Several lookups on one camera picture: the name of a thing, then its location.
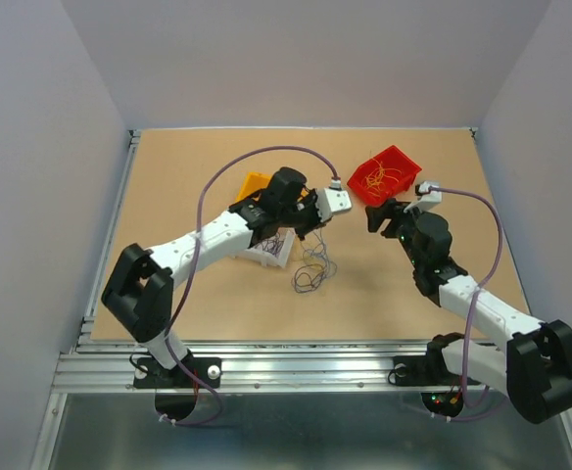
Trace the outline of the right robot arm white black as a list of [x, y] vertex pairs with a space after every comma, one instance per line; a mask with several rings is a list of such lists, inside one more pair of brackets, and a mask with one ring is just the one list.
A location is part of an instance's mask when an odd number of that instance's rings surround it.
[[481, 287], [453, 260], [453, 236], [440, 215], [395, 199], [365, 213], [369, 232], [400, 242], [419, 293], [490, 340], [483, 346], [462, 333], [436, 336], [423, 358], [429, 382], [478, 382], [504, 395], [533, 424], [572, 408], [569, 325], [522, 313]]

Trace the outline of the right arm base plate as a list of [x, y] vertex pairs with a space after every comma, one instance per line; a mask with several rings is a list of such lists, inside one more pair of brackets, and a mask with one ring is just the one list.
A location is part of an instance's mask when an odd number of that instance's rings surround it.
[[451, 373], [441, 358], [426, 354], [396, 355], [387, 381], [399, 387], [450, 387], [459, 386], [461, 377]]

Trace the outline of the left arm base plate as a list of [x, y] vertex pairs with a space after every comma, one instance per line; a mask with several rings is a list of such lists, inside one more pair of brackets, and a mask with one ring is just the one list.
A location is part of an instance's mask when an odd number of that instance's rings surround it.
[[[182, 364], [197, 378], [213, 389], [220, 386], [221, 359], [218, 357], [196, 357], [189, 354]], [[163, 368], [149, 355], [137, 358], [131, 356], [129, 363], [134, 368], [133, 387], [142, 390], [191, 389], [196, 382], [175, 365], [172, 369]]]

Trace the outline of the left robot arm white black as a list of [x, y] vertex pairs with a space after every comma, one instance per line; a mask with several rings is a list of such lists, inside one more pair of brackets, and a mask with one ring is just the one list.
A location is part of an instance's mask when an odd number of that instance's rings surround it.
[[170, 327], [175, 289], [191, 285], [199, 270], [253, 248], [281, 228], [305, 238], [351, 207], [339, 180], [327, 188], [309, 189], [301, 173], [282, 167], [266, 187], [199, 229], [148, 249], [138, 244], [125, 247], [103, 290], [102, 303], [148, 350], [160, 378], [168, 385], [181, 385], [190, 376], [191, 363], [187, 347]]

